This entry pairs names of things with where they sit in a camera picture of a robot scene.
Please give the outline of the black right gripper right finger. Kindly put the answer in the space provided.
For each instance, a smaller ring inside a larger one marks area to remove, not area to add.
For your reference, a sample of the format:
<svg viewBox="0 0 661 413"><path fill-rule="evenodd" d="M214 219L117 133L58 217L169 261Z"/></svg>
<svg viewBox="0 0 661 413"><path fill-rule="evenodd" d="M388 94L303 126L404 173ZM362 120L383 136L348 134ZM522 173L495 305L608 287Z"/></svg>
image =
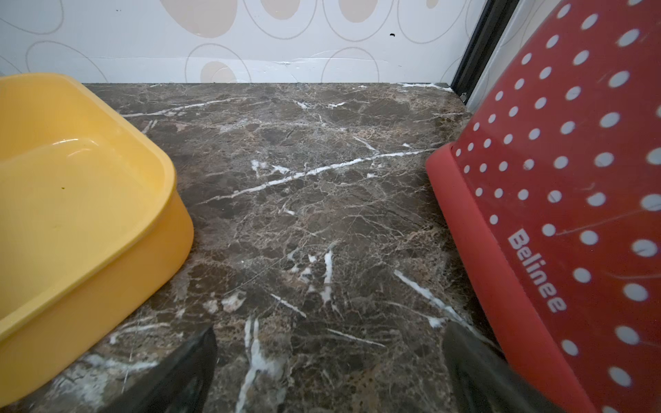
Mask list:
<svg viewBox="0 0 661 413"><path fill-rule="evenodd" d="M451 322L442 352L460 412L561 412L489 346Z"/></svg>

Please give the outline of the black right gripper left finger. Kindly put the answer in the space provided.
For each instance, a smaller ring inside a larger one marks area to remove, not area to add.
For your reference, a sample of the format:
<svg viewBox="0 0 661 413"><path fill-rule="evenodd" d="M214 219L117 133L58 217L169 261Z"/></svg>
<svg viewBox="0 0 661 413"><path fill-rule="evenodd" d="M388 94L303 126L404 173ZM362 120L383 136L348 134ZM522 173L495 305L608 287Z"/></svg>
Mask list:
<svg viewBox="0 0 661 413"><path fill-rule="evenodd" d="M218 347L213 327L196 332L104 412L201 412L213 382Z"/></svg>

